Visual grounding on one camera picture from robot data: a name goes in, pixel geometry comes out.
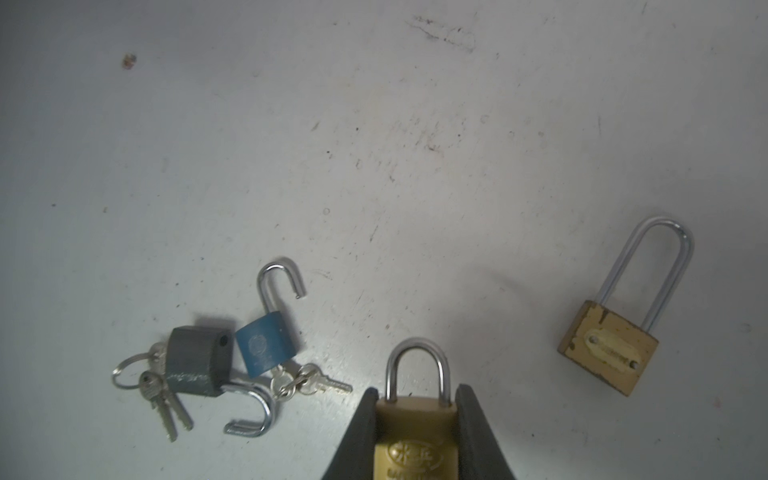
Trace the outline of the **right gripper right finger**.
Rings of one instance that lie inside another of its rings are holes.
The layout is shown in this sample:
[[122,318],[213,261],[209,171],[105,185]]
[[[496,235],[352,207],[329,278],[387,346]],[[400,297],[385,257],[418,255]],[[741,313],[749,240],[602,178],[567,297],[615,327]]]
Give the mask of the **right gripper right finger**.
[[515,480],[472,387],[460,384],[455,401],[459,479]]

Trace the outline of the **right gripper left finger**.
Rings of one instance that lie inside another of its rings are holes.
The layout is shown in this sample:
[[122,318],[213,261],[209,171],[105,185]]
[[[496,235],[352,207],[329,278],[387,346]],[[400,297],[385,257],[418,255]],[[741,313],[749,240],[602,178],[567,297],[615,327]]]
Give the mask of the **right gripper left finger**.
[[376,404],[379,392],[369,387],[334,454],[323,480],[371,480],[377,442]]

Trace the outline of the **small brass padlock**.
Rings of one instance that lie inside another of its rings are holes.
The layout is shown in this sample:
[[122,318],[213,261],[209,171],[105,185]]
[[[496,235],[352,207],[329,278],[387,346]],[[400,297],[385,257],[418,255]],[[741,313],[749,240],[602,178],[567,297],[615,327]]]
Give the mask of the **small brass padlock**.
[[[436,397],[399,397],[399,364],[410,350],[422,350],[437,366]],[[450,369],[443,350],[425,338],[409,338],[391,352],[384,397],[376,403],[375,479],[457,479],[458,409],[450,395]]]

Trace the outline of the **blue padlock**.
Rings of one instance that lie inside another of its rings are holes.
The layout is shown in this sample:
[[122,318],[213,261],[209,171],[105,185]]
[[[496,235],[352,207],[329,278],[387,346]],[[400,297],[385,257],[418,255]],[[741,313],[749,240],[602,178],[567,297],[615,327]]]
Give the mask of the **blue padlock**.
[[278,401],[290,400],[297,393],[307,396],[327,390],[351,393],[351,385],[327,377],[315,364],[304,364],[295,373],[288,369],[288,362],[297,355],[297,346],[282,311],[270,296],[268,275],[274,272],[286,274],[296,298],[306,296],[292,261],[278,259],[260,269],[257,287],[265,313],[235,332],[246,374],[251,379],[270,374],[270,390]]

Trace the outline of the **long shackle brass padlock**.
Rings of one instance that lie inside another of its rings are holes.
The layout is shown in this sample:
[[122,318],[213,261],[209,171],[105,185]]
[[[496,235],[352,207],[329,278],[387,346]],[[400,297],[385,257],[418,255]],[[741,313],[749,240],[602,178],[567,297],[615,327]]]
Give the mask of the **long shackle brass padlock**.
[[[607,306],[641,241],[654,227],[666,227],[679,240],[671,270],[639,325]],[[666,216],[642,220],[632,231],[596,296],[584,301],[560,340],[557,351],[597,379],[628,397],[634,391],[659,341],[651,334],[679,285],[694,253],[692,232]]]

